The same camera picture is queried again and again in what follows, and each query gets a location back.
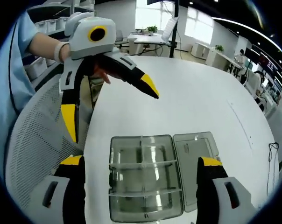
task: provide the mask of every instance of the white table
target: white table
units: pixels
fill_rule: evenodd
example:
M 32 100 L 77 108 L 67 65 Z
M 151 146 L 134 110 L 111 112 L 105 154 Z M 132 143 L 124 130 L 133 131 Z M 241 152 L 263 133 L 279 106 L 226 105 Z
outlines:
M 210 49 L 209 54 L 207 56 L 207 59 L 205 61 L 206 65 L 209 65 L 211 67 L 225 70 L 227 67 L 227 63 L 231 63 L 233 65 L 233 69 L 231 73 L 233 72 L 234 68 L 242 69 L 242 66 L 237 64 L 233 59 L 227 57 L 226 55 L 221 54 L 215 49 Z
M 154 49 L 157 48 L 158 46 L 163 45 L 161 48 L 157 50 L 157 55 L 161 55 L 163 57 L 169 57 L 170 43 L 164 41 L 162 39 L 161 34 L 153 34 L 152 36 L 130 34 L 127 37 L 127 39 L 129 41 L 130 54 L 137 55 L 141 53 L 141 49 L 143 49 L 144 44 L 151 44 L 154 45 Z
M 113 136 L 210 131 L 229 176 L 237 178 L 258 207 L 267 200 L 268 144 L 274 142 L 267 120 L 247 90 L 229 73 L 173 58 L 134 56 L 160 93 L 154 99 L 121 80 L 104 84 L 85 144 L 86 223 L 111 224 L 109 154 Z M 269 192 L 273 189 L 274 158 Z M 275 163 L 275 183 L 278 180 Z M 162 224 L 196 223 L 197 210 Z

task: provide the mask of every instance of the white wristband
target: white wristband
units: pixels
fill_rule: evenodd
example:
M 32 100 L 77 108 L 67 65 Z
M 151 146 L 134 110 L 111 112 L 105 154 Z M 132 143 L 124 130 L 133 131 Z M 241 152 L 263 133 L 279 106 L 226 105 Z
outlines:
M 59 58 L 60 50 L 66 44 L 69 44 L 69 43 L 68 42 L 60 42 L 60 43 L 58 43 L 57 46 L 55 47 L 55 51 L 54 51 L 54 59 L 55 59 L 55 61 L 57 61 L 57 62 L 59 62 L 61 64 L 63 64 L 63 62 Z

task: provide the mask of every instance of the black pole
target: black pole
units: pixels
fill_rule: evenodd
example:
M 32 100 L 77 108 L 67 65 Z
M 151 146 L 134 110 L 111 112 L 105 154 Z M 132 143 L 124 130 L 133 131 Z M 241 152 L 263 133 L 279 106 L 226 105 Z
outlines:
M 178 8 L 179 8 L 179 0 L 175 0 L 175 8 L 174 8 L 174 17 L 178 17 Z M 170 55 L 169 57 L 173 57 L 174 48 L 176 47 L 176 32 L 177 32 L 177 25 L 174 26 L 173 33 L 172 33 L 172 40 L 171 40 L 171 48 L 170 48 Z

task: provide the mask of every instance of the light blue sleeve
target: light blue sleeve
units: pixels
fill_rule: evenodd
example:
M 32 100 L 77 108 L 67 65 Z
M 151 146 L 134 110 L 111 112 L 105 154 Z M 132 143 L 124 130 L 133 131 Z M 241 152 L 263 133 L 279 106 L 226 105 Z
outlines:
M 19 35 L 19 49 L 21 56 L 23 57 L 27 47 L 31 43 L 33 37 L 38 32 L 37 28 L 35 27 L 34 23 L 31 21 L 27 12 L 24 12 L 18 19 L 18 35 Z

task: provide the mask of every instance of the yellow camera ring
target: yellow camera ring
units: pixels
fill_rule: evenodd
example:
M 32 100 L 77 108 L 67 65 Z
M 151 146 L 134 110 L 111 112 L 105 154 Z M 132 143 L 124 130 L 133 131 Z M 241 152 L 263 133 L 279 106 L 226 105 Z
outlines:
M 107 28 L 104 26 L 96 26 L 89 30 L 88 32 L 88 40 L 91 42 L 97 42 L 102 40 L 107 34 Z

